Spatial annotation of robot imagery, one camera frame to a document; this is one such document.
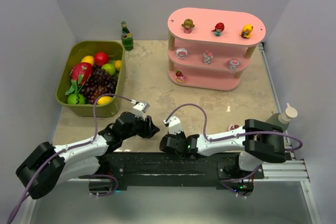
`green basket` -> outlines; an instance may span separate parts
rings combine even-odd
[[[91,104],[68,104],[68,96],[65,95],[71,86],[70,73],[72,68],[80,63],[86,55],[94,55],[96,52],[105,52],[109,55],[110,61],[122,60],[119,71],[116,94],[122,94],[124,86],[126,66],[124,60],[124,47],[116,41],[82,41],[77,43],[71,50],[67,64],[64,68],[61,80],[56,91],[56,100],[63,106],[71,109],[78,116],[93,116],[93,105]],[[98,105],[96,115],[103,118],[114,116],[120,108],[120,98],[114,97],[109,103]]]

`pink shelf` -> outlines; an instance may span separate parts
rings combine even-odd
[[[175,70],[186,75],[185,83],[176,81]],[[233,73],[211,71],[205,69],[196,70],[181,65],[175,65],[174,71],[168,71],[169,78],[177,85],[204,89],[229,91],[235,89],[240,79],[236,79]]]
[[[184,60],[179,60],[176,56],[176,50],[184,47],[188,50],[188,55]],[[243,71],[250,64],[250,59],[245,59],[244,54],[247,48],[244,47],[232,47],[223,45],[208,45],[197,44],[194,42],[188,42],[176,39],[174,51],[168,50],[168,56],[175,64],[182,65],[189,68],[199,68],[207,70],[216,70],[223,72],[231,72],[226,63],[228,60],[235,58],[240,61],[240,66],[235,72]],[[205,50],[209,50],[214,54],[211,64],[206,65],[203,63],[203,53]]]
[[[185,34],[181,26],[187,18],[191,18],[195,24],[195,28],[190,34]],[[221,36],[216,37],[211,30],[219,22],[224,23],[225,30]],[[243,39],[240,36],[241,30],[246,24],[251,24],[254,28],[249,39]],[[243,47],[258,45],[266,34],[264,23],[252,14],[200,8],[182,8],[174,11],[168,19],[168,28],[175,38],[181,40]]]

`bunch of grapes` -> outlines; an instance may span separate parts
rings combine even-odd
[[[109,75],[104,69],[93,65],[92,75],[80,90],[89,104],[94,104],[97,97],[102,94],[112,93],[116,91],[118,79]]]

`pump dispenser head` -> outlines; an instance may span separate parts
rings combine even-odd
[[[298,116],[298,111],[294,109],[293,107],[291,107],[289,103],[287,103],[286,110],[279,115],[279,121],[281,123],[289,123],[290,120],[292,120],[293,118],[296,118],[297,116]]]

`gray bottle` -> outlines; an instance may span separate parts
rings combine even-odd
[[[288,129],[289,122],[293,118],[298,116],[298,111],[291,107],[289,103],[287,103],[287,108],[282,113],[275,113],[269,119],[266,120],[266,123],[270,123],[282,128],[283,131]]]

